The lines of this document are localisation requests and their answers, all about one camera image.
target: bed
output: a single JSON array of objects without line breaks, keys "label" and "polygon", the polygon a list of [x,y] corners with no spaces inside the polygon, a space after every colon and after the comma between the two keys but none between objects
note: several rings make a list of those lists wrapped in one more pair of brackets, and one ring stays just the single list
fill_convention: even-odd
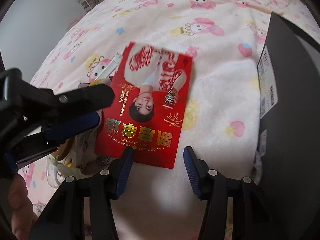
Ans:
[{"label": "bed", "polygon": [[[130,41],[194,59],[175,167],[134,163],[126,192],[112,203],[120,239],[196,239],[205,203],[192,193],[185,146],[226,177],[251,174],[260,111],[256,65],[271,12],[320,42],[320,28],[299,0],[105,0],[42,63],[31,84],[62,93],[90,82],[94,66]],[[31,201],[47,203],[54,188],[45,178],[46,159],[19,172]]]}]

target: white wall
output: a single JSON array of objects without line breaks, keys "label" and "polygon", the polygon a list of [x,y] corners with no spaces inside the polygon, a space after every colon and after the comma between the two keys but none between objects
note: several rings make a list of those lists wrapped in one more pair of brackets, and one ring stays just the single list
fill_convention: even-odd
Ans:
[{"label": "white wall", "polygon": [[15,0],[0,23],[5,68],[19,68],[29,82],[69,24],[84,14],[76,0]]}]

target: label sticker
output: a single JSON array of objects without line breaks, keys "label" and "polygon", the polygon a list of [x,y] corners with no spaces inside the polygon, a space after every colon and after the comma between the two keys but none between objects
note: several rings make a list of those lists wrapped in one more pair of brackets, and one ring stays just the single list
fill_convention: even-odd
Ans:
[{"label": "label sticker", "polygon": [[262,118],[278,103],[276,80],[267,46],[264,47],[258,64],[258,76],[261,96],[260,118]]},{"label": "label sticker", "polygon": [[266,146],[267,146],[267,130],[264,130],[260,134],[260,145],[259,145],[259,153],[260,156],[265,155],[266,153]]}]

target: man's black hair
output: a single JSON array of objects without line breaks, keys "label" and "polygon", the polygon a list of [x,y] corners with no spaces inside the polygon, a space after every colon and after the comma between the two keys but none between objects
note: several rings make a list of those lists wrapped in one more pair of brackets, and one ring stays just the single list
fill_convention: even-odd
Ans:
[{"label": "man's black hair", "polygon": [[153,118],[153,115],[155,114],[154,106],[149,114],[140,114],[138,109],[139,108],[135,106],[135,101],[132,102],[129,107],[129,115],[136,122],[148,122]]}]

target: red envelope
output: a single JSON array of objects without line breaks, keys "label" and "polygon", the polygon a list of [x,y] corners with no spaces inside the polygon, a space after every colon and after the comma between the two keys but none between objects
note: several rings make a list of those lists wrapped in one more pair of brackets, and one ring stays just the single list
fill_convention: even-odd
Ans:
[{"label": "red envelope", "polygon": [[186,108],[192,58],[151,45],[130,43],[103,110],[95,151],[119,158],[126,146],[134,161],[173,169]]}]

